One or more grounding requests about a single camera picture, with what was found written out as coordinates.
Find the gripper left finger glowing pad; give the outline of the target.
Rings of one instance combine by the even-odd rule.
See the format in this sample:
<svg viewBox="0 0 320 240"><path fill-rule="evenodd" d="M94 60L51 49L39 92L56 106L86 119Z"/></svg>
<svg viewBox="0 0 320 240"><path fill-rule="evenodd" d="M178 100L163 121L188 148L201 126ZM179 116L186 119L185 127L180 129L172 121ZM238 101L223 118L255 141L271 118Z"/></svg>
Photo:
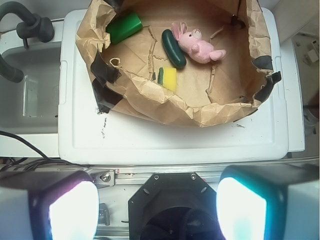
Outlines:
<svg viewBox="0 0 320 240"><path fill-rule="evenodd" d="M98 219L98 189L85 171L0 174L2 240L92 240Z"/></svg>

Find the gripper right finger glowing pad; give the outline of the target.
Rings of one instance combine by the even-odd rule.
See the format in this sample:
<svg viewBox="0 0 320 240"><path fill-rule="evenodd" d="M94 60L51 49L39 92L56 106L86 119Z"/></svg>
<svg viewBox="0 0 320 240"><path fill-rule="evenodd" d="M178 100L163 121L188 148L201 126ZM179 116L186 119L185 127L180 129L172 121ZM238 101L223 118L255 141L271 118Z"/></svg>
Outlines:
<svg viewBox="0 0 320 240"><path fill-rule="evenodd" d="M230 165L216 193L227 240L318 240L320 168L303 163Z"/></svg>

